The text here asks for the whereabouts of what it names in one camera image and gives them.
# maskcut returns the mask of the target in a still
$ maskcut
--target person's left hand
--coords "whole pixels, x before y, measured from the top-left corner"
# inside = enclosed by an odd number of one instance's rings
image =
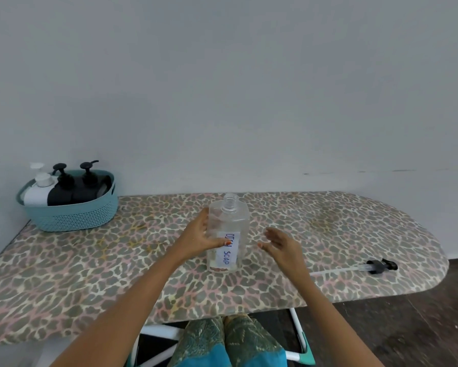
[[[171,256],[181,265],[186,260],[211,248],[230,245],[227,238],[208,238],[207,231],[208,208],[204,208],[198,216],[189,222],[181,236],[168,248],[167,256]]]

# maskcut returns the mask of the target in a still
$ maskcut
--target clear plastic bottle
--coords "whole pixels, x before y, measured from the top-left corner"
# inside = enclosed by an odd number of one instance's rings
[[[210,204],[207,234],[227,238],[229,246],[207,251],[207,268],[214,273],[237,271],[242,265],[250,230],[250,210],[238,195],[226,193],[223,200]]]

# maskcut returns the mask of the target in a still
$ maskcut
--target bottle label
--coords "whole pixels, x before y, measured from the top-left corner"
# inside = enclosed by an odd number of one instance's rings
[[[230,245],[219,247],[215,253],[215,264],[219,268],[229,268],[236,263],[240,232],[217,232],[217,238],[227,238]]]

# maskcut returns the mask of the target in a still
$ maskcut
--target bottle neck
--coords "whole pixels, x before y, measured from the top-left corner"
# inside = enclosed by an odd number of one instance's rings
[[[224,202],[222,203],[222,211],[232,214],[237,211],[237,202],[239,197],[234,193],[226,193],[224,195]]]

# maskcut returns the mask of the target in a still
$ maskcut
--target leopard print fabric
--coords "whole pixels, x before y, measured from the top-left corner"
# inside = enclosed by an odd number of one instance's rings
[[[244,193],[250,241],[264,227],[302,243],[309,271],[386,258],[399,270],[372,276],[347,271],[316,276],[332,302],[424,291],[446,275],[448,261],[432,234],[384,203],[342,192]],[[83,331],[160,258],[188,221],[221,194],[119,198],[102,227],[47,233],[27,225],[0,255],[0,344]],[[205,258],[179,267],[146,324],[304,306],[293,285],[255,244],[243,268],[211,273]]]

